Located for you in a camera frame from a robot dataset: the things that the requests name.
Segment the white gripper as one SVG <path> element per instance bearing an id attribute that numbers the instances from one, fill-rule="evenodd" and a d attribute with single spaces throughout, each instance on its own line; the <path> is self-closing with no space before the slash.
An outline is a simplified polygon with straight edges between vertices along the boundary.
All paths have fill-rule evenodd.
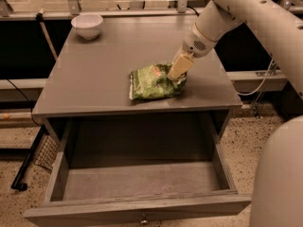
<path id="1" fill-rule="evenodd" d="M 173 60 L 168 78 L 170 80 L 180 78 L 193 66 L 194 58 L 201 58 L 207 55 L 215 47 L 216 43 L 216 41 L 212 41 L 203 35 L 196 24 L 190 26 L 183 38 L 182 53 Z"/>

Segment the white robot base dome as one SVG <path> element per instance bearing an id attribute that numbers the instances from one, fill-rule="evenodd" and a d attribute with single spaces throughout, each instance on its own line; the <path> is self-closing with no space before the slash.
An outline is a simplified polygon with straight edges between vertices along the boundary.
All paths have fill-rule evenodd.
<path id="1" fill-rule="evenodd" d="M 303 227 L 303 116 L 281 125 L 258 160 L 250 227 Z"/>

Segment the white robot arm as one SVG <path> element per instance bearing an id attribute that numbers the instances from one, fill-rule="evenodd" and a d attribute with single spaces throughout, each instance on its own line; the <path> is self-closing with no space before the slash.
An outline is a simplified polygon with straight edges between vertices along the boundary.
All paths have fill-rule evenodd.
<path id="1" fill-rule="evenodd" d="M 245 24 L 287 80 L 303 94 L 303 21 L 272 0 L 211 0 L 189 27 L 169 79 L 177 80 L 220 38 Z"/>

